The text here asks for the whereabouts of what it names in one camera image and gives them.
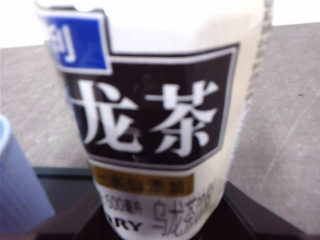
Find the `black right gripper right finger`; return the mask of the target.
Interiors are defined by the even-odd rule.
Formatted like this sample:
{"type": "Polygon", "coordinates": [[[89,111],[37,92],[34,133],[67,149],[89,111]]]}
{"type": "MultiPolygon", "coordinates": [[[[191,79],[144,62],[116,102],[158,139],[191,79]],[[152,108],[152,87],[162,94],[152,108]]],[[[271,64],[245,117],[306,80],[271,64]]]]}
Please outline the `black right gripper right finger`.
{"type": "Polygon", "coordinates": [[[223,237],[233,240],[307,240],[308,235],[229,181],[216,209],[223,237]]]}

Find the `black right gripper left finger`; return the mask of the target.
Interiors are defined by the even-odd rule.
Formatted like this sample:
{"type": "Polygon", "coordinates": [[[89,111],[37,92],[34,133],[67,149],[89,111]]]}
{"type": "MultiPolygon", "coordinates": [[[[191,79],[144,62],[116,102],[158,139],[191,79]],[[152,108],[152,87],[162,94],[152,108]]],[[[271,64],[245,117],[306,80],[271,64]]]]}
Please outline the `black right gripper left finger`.
{"type": "Polygon", "coordinates": [[[74,204],[26,233],[27,240],[119,240],[91,190],[74,204]]]}

